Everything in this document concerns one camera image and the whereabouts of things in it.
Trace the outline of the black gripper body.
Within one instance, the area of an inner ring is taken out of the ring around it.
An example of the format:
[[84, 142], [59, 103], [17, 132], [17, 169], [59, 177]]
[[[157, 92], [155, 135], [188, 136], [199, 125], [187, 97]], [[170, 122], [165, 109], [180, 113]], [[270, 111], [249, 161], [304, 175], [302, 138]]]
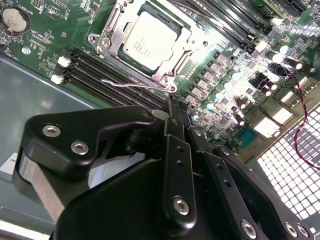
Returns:
[[233, 240], [203, 179], [180, 160], [144, 160], [74, 199], [56, 240]]

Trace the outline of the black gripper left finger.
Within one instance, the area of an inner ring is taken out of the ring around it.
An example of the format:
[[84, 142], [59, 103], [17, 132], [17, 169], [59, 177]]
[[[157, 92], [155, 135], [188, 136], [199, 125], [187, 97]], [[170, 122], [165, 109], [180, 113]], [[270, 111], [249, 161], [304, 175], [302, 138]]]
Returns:
[[154, 112], [131, 105], [31, 117], [13, 183], [45, 207], [56, 227], [74, 199], [139, 162], [178, 160], [192, 168], [185, 108], [171, 96]]

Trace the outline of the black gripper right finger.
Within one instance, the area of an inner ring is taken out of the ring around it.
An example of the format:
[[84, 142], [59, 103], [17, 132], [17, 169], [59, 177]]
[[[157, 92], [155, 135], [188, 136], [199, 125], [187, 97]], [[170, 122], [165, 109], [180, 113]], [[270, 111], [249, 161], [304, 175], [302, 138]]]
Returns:
[[204, 213], [221, 240], [313, 240], [312, 231], [230, 149], [212, 150], [181, 112], [194, 170], [202, 175]]

